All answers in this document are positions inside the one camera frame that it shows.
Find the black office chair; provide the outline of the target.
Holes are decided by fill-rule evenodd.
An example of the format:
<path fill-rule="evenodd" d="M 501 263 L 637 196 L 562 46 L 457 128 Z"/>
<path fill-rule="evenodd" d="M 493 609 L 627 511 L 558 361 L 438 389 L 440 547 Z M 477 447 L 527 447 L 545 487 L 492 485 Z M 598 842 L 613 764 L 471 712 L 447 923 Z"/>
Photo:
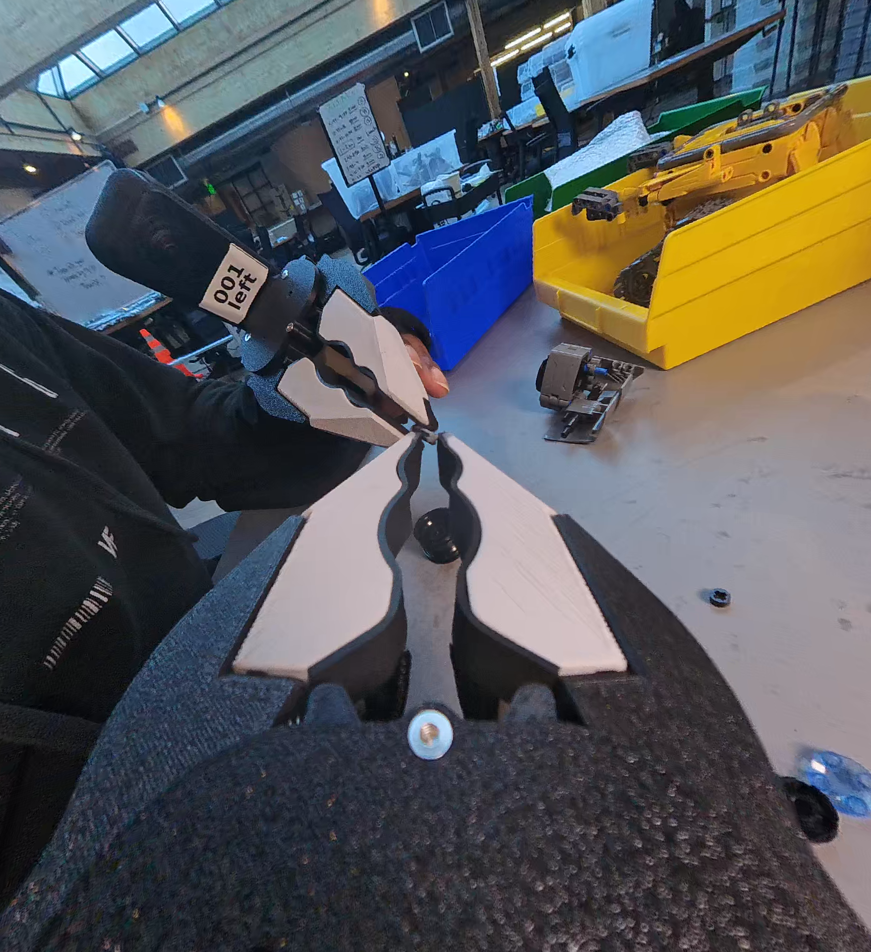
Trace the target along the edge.
<path fill-rule="evenodd" d="M 539 166 L 543 170 L 577 151 L 577 129 L 572 113 L 555 84 L 550 67 L 546 66 L 533 78 L 532 83 L 548 119 L 545 129 L 529 143 L 537 152 Z"/>

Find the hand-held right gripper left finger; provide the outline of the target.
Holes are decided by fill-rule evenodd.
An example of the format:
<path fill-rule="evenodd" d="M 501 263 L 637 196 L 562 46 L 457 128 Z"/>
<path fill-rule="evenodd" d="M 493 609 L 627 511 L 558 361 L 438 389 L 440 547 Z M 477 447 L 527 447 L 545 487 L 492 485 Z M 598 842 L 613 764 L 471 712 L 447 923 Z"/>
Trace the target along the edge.
<path fill-rule="evenodd" d="M 407 435 L 292 522 L 231 651 L 231 686 L 275 692 L 275 718 L 339 687 L 362 720 L 397 720 L 411 667 L 397 556 L 411 530 L 417 435 Z"/>

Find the black round toy plate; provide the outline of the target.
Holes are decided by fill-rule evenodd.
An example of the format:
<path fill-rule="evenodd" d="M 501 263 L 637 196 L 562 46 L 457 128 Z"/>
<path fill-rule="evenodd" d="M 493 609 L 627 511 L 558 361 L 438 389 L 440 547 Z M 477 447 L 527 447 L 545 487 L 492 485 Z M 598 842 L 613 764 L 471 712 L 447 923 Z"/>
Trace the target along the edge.
<path fill-rule="evenodd" d="M 838 837 L 839 814 L 825 793 L 812 784 L 789 776 L 776 777 L 776 785 L 810 843 L 823 845 Z"/>

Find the yellow bin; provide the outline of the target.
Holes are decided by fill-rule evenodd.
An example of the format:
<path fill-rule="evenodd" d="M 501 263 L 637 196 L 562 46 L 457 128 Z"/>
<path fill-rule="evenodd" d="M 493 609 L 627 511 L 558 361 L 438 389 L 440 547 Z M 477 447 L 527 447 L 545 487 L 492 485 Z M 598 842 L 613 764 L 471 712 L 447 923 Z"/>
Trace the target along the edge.
<path fill-rule="evenodd" d="M 572 215 L 533 226 L 537 297 L 669 370 L 871 279 L 871 75 L 846 82 L 854 143 L 671 232 L 648 306 L 612 288 L 622 267 L 663 235 L 663 210 L 622 224 Z"/>

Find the grey desk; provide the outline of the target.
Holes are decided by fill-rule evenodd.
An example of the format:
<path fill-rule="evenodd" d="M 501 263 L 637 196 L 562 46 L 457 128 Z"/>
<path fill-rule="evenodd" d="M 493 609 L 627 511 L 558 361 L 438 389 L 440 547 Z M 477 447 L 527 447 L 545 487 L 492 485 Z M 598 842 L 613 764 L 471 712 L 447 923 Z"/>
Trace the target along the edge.
<path fill-rule="evenodd" d="M 544 441 L 559 343 L 630 355 L 525 294 L 448 374 L 454 434 L 637 575 L 703 645 L 777 772 L 871 771 L 871 281 L 670 371 L 591 446 Z M 708 589 L 731 606 L 708 603 Z M 816 854 L 871 929 L 871 819 Z"/>

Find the skylight window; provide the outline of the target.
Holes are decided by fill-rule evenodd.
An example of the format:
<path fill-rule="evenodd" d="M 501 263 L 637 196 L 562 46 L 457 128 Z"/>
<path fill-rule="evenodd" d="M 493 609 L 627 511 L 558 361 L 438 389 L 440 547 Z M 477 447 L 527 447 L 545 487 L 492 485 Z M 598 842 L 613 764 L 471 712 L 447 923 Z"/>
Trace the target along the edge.
<path fill-rule="evenodd" d="M 43 70 L 26 88 L 45 96 L 72 100 L 230 3 L 152 2 Z"/>

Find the white storage box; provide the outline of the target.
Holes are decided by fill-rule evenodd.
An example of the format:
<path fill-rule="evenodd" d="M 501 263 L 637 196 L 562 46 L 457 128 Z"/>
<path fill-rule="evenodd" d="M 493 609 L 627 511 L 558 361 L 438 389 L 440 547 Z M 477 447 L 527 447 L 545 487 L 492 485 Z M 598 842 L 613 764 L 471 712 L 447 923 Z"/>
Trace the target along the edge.
<path fill-rule="evenodd" d="M 648 69 L 653 1 L 622 1 L 572 30 L 566 58 L 573 97 L 587 100 Z"/>

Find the yellow toy bulldozer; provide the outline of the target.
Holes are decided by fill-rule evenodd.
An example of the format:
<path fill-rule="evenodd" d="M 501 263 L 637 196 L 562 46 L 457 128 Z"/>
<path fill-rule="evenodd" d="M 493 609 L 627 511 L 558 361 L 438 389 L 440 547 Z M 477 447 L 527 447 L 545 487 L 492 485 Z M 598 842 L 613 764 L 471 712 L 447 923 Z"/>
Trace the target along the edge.
<path fill-rule="evenodd" d="M 589 187 L 572 200 L 572 215 L 622 224 L 653 208 L 663 210 L 663 235 L 622 267 L 612 296 L 648 306 L 667 236 L 773 184 L 808 171 L 854 143 L 847 83 L 769 101 L 735 119 L 711 125 L 680 144 L 637 149 L 632 175 L 610 187 Z"/>

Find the grey toy cab assembly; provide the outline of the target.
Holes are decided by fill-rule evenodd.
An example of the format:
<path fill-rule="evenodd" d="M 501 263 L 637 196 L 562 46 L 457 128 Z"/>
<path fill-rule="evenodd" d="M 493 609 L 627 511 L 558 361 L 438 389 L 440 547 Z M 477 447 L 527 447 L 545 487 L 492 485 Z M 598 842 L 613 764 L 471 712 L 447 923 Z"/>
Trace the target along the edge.
<path fill-rule="evenodd" d="M 555 347 L 541 363 L 535 381 L 540 406 L 554 413 L 544 439 L 570 445 L 595 443 L 631 384 L 643 373 L 641 365 L 601 356 L 579 345 Z"/>

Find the orange traffic cone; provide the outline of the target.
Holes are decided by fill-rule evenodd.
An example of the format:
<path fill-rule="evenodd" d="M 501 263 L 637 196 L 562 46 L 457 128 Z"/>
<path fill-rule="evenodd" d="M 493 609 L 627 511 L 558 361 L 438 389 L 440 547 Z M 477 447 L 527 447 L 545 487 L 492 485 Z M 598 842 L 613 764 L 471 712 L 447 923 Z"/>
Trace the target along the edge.
<path fill-rule="evenodd" d="M 145 327 L 139 328 L 139 334 L 149 348 L 151 356 L 153 356 L 158 363 L 170 366 L 172 369 L 177 369 L 189 378 L 203 379 L 204 375 L 202 373 L 194 373 L 185 363 L 177 363 L 172 357 L 171 351 Z"/>

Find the wooden pillar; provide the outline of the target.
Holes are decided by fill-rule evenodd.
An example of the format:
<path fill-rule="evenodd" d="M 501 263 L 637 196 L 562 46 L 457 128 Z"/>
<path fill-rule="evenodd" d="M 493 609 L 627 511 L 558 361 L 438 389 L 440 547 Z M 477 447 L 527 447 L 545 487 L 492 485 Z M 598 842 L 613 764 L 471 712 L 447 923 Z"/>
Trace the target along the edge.
<path fill-rule="evenodd" d="M 481 74 L 482 86 L 486 95 L 489 115 L 493 121 L 499 120 L 502 118 L 503 111 L 500 105 L 494 67 L 491 65 L 489 44 L 486 38 L 479 2 L 465 1 L 465 12 Z"/>

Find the blue-grey chair seat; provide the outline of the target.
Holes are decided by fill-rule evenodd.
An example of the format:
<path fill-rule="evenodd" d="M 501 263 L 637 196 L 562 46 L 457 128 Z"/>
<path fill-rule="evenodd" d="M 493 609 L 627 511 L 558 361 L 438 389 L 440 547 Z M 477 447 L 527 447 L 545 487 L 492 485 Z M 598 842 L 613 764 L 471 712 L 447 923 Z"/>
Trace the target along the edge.
<path fill-rule="evenodd" d="M 212 565 L 210 571 L 215 571 L 240 515 L 225 512 L 185 530 L 202 562 Z"/>

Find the person's left hand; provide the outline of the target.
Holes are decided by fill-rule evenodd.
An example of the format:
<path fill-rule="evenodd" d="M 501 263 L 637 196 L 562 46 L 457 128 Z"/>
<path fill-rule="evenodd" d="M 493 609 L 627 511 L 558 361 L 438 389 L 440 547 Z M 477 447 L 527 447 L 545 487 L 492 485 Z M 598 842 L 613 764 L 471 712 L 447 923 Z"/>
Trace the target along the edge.
<path fill-rule="evenodd" d="M 401 338 L 429 398 L 441 399 L 447 396 L 450 392 L 447 378 L 434 362 L 428 347 L 415 335 L 402 333 Z"/>

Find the clear plastic cover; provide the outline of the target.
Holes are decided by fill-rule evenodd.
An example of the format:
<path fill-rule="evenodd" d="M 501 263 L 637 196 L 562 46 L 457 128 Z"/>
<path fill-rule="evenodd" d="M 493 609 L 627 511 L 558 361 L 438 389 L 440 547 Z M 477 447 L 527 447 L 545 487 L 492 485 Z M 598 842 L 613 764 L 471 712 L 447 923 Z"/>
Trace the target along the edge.
<path fill-rule="evenodd" d="M 451 129 L 391 160 L 387 167 L 374 173 L 376 189 L 372 188 L 369 178 L 355 185 L 348 185 L 335 158 L 324 161 L 321 167 L 337 189 L 349 213 L 360 218 L 378 208 L 377 192 L 389 204 L 441 176 L 460 170 L 464 163 L 459 153 L 456 133 L 455 129 Z"/>

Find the white foam sheet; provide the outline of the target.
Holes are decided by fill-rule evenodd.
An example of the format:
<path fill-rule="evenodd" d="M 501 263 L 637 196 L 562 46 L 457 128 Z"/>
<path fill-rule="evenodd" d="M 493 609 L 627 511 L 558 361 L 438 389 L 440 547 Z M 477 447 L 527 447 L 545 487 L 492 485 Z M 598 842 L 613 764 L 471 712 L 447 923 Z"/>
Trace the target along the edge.
<path fill-rule="evenodd" d="M 651 142 L 639 111 L 620 114 L 584 147 L 545 171 L 551 191 L 600 187 L 625 175 L 628 156 Z"/>

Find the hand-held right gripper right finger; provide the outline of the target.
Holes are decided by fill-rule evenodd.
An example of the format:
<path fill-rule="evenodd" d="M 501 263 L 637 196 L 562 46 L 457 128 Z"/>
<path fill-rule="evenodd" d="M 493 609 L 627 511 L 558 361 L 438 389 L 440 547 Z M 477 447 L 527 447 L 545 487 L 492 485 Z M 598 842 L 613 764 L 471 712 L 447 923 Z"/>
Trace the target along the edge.
<path fill-rule="evenodd" d="M 495 720 L 541 685 L 576 718 L 570 684 L 630 672 L 566 538 L 576 525 L 453 435 L 439 437 L 439 478 L 461 560 L 450 655 L 463 715 Z"/>

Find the person's black hoodie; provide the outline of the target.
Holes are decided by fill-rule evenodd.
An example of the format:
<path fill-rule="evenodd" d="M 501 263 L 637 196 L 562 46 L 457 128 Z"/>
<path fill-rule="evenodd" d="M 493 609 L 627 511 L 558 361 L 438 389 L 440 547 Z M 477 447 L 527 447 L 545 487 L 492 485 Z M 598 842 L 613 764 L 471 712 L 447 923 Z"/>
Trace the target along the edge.
<path fill-rule="evenodd" d="M 251 405 L 0 292 L 0 910 L 102 724 L 210 588 L 166 500 L 212 495 L 202 443 Z"/>

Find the green bin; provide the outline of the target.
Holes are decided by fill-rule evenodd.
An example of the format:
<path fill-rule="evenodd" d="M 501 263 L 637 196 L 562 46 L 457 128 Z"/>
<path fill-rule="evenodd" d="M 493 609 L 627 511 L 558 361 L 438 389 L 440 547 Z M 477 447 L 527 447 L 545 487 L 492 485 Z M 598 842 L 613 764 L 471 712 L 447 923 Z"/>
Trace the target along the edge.
<path fill-rule="evenodd" d="M 643 148 L 672 142 L 678 136 L 692 136 L 710 125 L 736 118 L 742 111 L 758 107 L 762 103 L 765 91 L 766 87 L 741 90 L 703 103 L 666 111 L 660 115 L 653 125 L 646 125 L 651 142 Z M 629 174 L 629 160 L 633 153 L 628 156 L 625 175 L 609 184 Z M 505 204 L 509 204 L 524 198 L 531 198 L 533 216 L 534 218 L 540 218 L 554 210 L 568 206 L 583 191 L 572 188 L 570 191 L 559 189 L 552 192 L 545 172 L 542 172 L 532 175 L 520 183 L 510 185 L 504 192 L 503 201 Z"/>

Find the black toy wheel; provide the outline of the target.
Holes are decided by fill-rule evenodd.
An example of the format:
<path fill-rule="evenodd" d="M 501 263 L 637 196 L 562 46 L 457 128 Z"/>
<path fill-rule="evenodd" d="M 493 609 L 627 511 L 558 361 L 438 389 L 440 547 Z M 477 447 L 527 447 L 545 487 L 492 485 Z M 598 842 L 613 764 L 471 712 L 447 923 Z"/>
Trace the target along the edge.
<path fill-rule="evenodd" d="M 436 565 L 448 565 L 460 558 L 454 541 L 450 510 L 443 506 L 420 516 L 413 527 L 414 539 L 425 558 Z"/>

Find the wooden table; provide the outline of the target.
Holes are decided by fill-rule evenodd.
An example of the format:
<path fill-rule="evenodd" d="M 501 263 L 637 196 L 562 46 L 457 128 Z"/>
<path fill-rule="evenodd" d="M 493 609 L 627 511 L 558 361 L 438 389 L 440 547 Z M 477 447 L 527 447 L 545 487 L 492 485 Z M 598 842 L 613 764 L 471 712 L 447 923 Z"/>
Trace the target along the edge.
<path fill-rule="evenodd" d="M 576 106 L 573 107 L 572 113 L 591 109 L 617 96 L 644 89 L 649 84 L 655 83 L 661 78 L 681 72 L 685 69 L 691 70 L 712 64 L 719 59 L 725 58 L 729 54 L 734 54 L 739 48 L 757 35 L 769 33 L 774 28 L 777 28 L 778 25 L 783 23 L 785 17 L 786 8 L 780 6 L 768 15 L 751 21 L 749 24 L 741 26 L 736 30 L 724 33 L 657 65 L 652 65 L 645 70 L 641 70 L 618 85 L 609 89 L 598 90 L 592 95 L 580 99 Z"/>

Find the white whiteboard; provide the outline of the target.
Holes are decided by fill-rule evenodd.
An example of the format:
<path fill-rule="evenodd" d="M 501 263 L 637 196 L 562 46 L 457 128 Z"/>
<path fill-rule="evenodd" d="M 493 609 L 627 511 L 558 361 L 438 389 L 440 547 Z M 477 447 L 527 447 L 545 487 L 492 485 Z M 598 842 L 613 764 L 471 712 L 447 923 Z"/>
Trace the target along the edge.
<path fill-rule="evenodd" d="M 116 171 L 104 161 L 0 221 L 0 256 L 48 311 L 95 330 L 144 317 L 169 300 L 100 264 L 85 227 Z"/>

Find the clear blue round plate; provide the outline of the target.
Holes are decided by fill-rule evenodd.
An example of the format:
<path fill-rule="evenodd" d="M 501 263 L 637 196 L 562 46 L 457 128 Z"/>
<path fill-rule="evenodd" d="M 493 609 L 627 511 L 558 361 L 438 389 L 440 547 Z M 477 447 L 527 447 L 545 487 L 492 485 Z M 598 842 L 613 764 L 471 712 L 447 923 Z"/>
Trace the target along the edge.
<path fill-rule="evenodd" d="M 845 755 L 823 749 L 806 748 L 799 752 L 796 776 L 832 802 L 843 815 L 871 818 L 871 771 Z"/>

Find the blue bin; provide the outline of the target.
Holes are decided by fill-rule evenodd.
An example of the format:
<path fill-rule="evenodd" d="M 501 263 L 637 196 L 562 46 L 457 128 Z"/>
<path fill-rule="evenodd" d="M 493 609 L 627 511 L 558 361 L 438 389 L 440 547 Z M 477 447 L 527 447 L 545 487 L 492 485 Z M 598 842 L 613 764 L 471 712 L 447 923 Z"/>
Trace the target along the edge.
<path fill-rule="evenodd" d="M 451 371 L 530 285 L 532 225 L 532 198 L 521 198 L 423 232 L 363 273 L 380 305 L 423 322 Z"/>

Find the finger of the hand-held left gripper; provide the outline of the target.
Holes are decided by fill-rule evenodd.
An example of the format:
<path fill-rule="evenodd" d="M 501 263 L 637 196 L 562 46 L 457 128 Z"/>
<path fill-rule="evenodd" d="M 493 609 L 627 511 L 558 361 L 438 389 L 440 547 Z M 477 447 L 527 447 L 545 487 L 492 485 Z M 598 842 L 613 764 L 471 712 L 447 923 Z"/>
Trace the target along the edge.
<path fill-rule="evenodd" d="M 403 428 L 383 420 L 370 409 L 353 404 L 345 389 L 323 382 L 308 359 L 290 364 L 277 390 L 315 429 L 382 447 L 393 446 L 406 435 Z"/>
<path fill-rule="evenodd" d="M 399 331 L 370 314 L 346 292 L 334 290 L 323 305 L 318 337 L 334 356 L 325 365 L 346 381 L 348 396 L 396 427 L 435 430 L 429 396 Z"/>

